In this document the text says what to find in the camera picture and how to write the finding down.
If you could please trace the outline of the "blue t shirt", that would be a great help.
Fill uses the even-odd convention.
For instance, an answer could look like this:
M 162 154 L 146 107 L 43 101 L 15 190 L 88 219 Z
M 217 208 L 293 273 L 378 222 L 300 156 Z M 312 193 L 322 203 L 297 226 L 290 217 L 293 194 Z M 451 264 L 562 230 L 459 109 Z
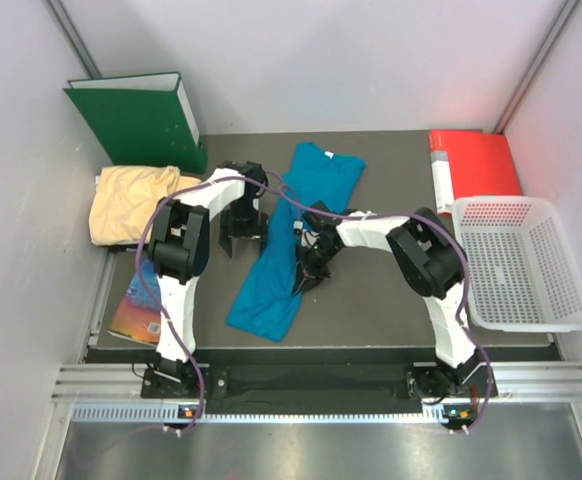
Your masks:
M 290 196 L 305 206 L 319 201 L 342 213 L 349 204 L 366 163 L 358 156 L 327 152 L 313 143 L 296 147 L 291 167 L 283 175 Z M 244 332 L 280 342 L 288 333 L 302 295 L 295 294 L 296 247 L 294 232 L 298 207 L 281 199 L 269 221 L 268 242 L 253 264 L 226 324 Z

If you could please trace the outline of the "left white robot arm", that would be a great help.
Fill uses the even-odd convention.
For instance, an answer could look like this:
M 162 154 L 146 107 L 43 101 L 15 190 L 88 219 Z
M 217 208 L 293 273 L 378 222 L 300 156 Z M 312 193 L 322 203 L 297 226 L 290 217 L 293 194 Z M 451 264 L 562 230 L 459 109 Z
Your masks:
M 193 319 L 196 288 L 211 252 L 211 222 L 220 219 L 219 245 L 231 256 L 235 240 L 255 241 L 263 252 L 268 215 L 259 199 L 268 178 L 258 163 L 226 161 L 204 182 L 160 200 L 141 237 L 157 275 L 161 332 L 142 396 L 191 397 L 202 391 L 195 364 Z

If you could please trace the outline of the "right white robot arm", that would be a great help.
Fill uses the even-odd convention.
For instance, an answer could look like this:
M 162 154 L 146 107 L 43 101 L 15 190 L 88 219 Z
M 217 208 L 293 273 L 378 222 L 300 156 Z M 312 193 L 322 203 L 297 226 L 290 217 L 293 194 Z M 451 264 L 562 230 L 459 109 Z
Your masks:
M 469 334 L 463 305 L 466 255 L 432 210 L 380 218 L 354 210 L 337 214 L 318 201 L 303 214 L 303 221 L 307 228 L 296 247 L 293 295 L 328 279 L 328 263 L 345 248 L 388 252 L 407 285 L 423 299 L 434 331 L 436 363 L 411 370 L 411 395 L 435 405 L 473 385 L 480 350 Z

